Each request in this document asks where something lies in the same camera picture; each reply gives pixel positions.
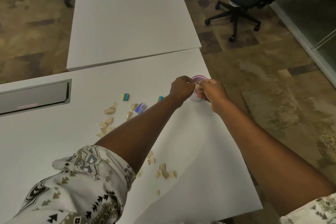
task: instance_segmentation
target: hand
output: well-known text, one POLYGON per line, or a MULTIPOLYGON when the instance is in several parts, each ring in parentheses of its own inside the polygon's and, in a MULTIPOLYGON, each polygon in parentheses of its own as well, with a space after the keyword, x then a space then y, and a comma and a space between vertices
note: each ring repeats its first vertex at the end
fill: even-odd
POLYGON ((195 80, 184 75, 176 78, 171 84, 169 95, 174 96, 179 101, 179 106, 182 106, 183 102, 192 95, 194 90, 195 80))
POLYGON ((200 87, 197 96, 211 103, 212 111, 217 113, 216 105, 222 100, 229 100, 224 86, 214 79, 203 80, 199 83, 200 87))

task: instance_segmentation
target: plastic container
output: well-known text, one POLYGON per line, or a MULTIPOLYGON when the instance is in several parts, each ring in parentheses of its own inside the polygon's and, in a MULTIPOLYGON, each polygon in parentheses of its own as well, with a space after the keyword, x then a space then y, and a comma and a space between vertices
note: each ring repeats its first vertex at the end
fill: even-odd
MULTIPOLYGON (((206 80, 208 79, 207 77, 203 76, 203 75, 195 75, 192 77, 192 79, 196 80, 196 84, 198 84, 200 81, 206 80)), ((203 99, 199 98, 197 96, 197 90, 195 89, 194 93, 191 95, 190 99, 192 101, 198 102, 198 101, 202 101, 203 99)))

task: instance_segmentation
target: white patterned sleeve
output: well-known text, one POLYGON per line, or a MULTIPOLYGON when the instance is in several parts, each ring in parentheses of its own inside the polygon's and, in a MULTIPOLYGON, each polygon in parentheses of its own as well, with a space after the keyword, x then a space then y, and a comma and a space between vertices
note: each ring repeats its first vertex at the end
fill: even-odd
POLYGON ((336 224, 336 193, 322 197, 280 218, 281 224, 336 224))
POLYGON ((8 223, 113 224, 119 220, 135 180, 120 156, 101 146, 86 146, 55 160, 61 171, 37 183, 8 223))

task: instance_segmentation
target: forearm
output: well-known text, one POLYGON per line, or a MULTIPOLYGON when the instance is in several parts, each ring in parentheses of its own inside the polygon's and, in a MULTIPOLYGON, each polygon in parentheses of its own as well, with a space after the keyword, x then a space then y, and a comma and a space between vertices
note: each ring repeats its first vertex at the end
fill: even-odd
POLYGON ((137 173, 179 104, 176 98, 168 95, 159 103, 101 138, 96 145, 118 154, 137 173))
POLYGON ((335 192, 333 183, 235 104, 223 100, 217 108, 247 166, 280 215, 335 192))

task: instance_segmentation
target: white table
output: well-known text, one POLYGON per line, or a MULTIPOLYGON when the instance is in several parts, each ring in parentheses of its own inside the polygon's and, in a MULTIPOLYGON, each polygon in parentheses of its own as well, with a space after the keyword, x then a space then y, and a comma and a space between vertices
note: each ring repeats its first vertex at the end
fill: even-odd
MULTIPOLYGON (((104 109, 118 103, 116 127, 125 122, 131 103, 152 106, 158 96, 169 93, 176 77, 196 74, 209 76, 198 48, 0 85, 3 92, 72 79, 70 103, 0 117, 2 220, 17 213, 36 182, 56 173, 53 160, 99 139, 104 109), (122 101, 124 93, 130 94, 128 102, 122 101)), ((157 161, 144 164, 119 224, 193 223, 261 208, 236 144, 207 102, 187 100, 152 150, 157 161), (175 170, 177 179, 155 179, 161 163, 168 171, 175 170)))
POLYGON ((184 0, 76 0, 67 69, 200 47, 184 0))

